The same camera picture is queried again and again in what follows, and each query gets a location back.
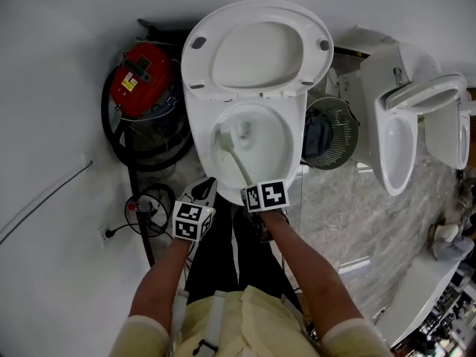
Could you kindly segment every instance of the electrical outlet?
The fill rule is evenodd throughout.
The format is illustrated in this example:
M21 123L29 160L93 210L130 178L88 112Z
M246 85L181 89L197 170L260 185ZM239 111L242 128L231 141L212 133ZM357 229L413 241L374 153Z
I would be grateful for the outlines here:
M97 229L97 236L99 237L101 248L105 248L112 241L112 238L106 237L108 230L110 230L108 225L102 225Z

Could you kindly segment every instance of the beige shirt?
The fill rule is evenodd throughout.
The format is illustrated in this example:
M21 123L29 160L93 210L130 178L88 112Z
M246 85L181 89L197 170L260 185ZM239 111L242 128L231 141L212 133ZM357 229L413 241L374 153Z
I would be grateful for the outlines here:
M174 357L193 355L204 338L211 297L187 306L187 316ZM162 325L144 316L126 320L110 357L165 357L169 335ZM363 319L332 328L321 341L321 354L300 331L293 314L275 297L247 287L227 293L216 357L389 357L389 349Z

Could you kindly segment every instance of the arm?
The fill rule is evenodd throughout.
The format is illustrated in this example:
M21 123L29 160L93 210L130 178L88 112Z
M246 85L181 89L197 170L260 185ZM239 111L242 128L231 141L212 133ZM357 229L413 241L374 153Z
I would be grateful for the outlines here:
M172 305L189 248L190 242L185 239L175 238L170 243L165 255L147 272L137 288L129 317L147 316L170 332Z
M261 218L309 301L319 339L343 321L362 318L329 262L305 243L278 212L262 212Z

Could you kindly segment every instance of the marble floor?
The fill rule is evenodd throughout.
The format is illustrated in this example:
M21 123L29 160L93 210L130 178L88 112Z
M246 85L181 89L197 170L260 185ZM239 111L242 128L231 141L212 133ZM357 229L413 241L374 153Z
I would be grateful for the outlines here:
M351 61L338 57L336 69L352 70ZM141 174L141 183L165 183L180 194L204 175L192 148L175 166ZM406 268L425 246L428 226L440 215L459 219L455 173L426 152L422 123L411 182L399 196L389 196L373 173L359 172L352 160L336 170L310 169L296 178L289 196L292 226L335 268L370 258L367 267L341 275L367 318L391 303ZM168 242L165 237L152 241L156 257ZM297 287L289 268L286 273Z

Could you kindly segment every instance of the black hose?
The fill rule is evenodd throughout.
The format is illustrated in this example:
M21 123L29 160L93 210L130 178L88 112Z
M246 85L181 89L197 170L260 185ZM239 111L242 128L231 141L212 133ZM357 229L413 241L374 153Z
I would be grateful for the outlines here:
M103 87L103 93L101 95L101 122L103 124L104 134L108 142L112 145L114 154L123 164L128 167L133 167L139 172L155 172L174 165L177 161L179 161L187 154L187 152L193 145L193 139L190 135L190 126L188 124L187 119L182 125L182 128L180 129L179 133L172 135L169 141L167 141L166 143L163 143L155 148L148 149L147 151L134 151L131 147L125 147L120 143L121 136L130 128L133 122L120 120L115 132L112 131L111 124L109 122L109 91L117 69L118 67L114 68L109 74L109 76L106 78ZM160 155L168 150L171 150L173 147L178 146L180 143L183 143L182 148L168 160L162 161L157 164L142 164L137 162L136 160L152 158L154 156Z

